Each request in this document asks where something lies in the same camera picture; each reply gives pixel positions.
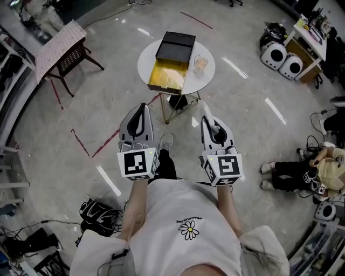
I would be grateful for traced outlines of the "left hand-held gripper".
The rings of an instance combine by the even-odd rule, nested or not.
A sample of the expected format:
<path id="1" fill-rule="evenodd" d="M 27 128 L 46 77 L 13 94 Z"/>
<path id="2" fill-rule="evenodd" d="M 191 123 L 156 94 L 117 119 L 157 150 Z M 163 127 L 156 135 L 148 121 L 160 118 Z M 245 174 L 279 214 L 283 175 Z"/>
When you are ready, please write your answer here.
<path id="1" fill-rule="evenodd" d="M 120 124 L 120 133 L 117 157 L 122 177 L 131 181 L 152 179 L 158 167 L 158 151 L 146 103 L 139 104 L 126 115 Z"/>

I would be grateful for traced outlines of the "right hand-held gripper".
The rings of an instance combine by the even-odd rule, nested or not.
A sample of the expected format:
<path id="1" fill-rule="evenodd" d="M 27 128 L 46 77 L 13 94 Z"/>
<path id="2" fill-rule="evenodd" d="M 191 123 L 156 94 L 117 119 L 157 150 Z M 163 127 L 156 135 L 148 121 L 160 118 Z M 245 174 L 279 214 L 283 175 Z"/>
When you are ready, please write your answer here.
<path id="1" fill-rule="evenodd" d="M 213 141 L 212 129 L 203 116 L 201 119 L 201 136 L 205 150 L 199 157 L 201 167 L 204 169 L 209 182 L 201 182 L 211 187 L 229 186 L 243 177 L 242 155 L 237 152 L 234 146 L 234 136 L 232 130 L 223 121 L 215 121 L 215 126 L 219 127 Z"/>

